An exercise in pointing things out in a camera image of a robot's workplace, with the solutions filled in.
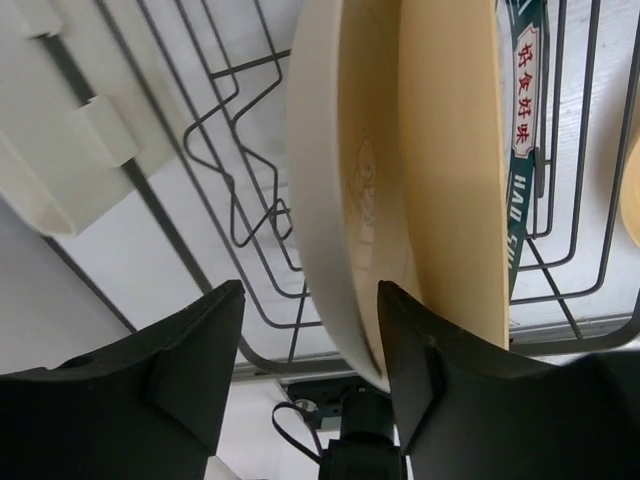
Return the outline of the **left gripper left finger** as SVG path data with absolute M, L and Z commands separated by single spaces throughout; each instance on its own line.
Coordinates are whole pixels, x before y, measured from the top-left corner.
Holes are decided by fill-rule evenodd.
M 5 479 L 201 479 L 218 448 L 245 292 L 229 280 L 54 369 L 1 378 Z

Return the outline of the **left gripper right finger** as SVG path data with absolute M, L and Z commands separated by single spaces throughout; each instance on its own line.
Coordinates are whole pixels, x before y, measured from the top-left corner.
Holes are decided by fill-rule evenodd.
M 639 355 L 552 365 L 497 347 L 397 284 L 377 311 L 403 451 L 418 479 L 635 479 Z

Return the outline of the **cream white plate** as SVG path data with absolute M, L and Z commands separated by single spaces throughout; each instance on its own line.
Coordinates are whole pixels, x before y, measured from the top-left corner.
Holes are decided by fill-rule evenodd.
M 418 293 L 398 128 L 397 1 L 307 1 L 286 97 L 292 226 L 319 318 L 343 359 L 389 382 L 382 280 Z

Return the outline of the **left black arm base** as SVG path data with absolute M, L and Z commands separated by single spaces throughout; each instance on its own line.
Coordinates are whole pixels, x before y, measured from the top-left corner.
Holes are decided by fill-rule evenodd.
M 390 395 L 359 376 L 299 381 L 286 387 L 288 399 L 271 411 L 276 432 L 318 466 L 329 479 L 406 479 L 408 466 L 395 444 Z M 291 410 L 309 431 L 303 445 L 280 425 L 276 414 Z

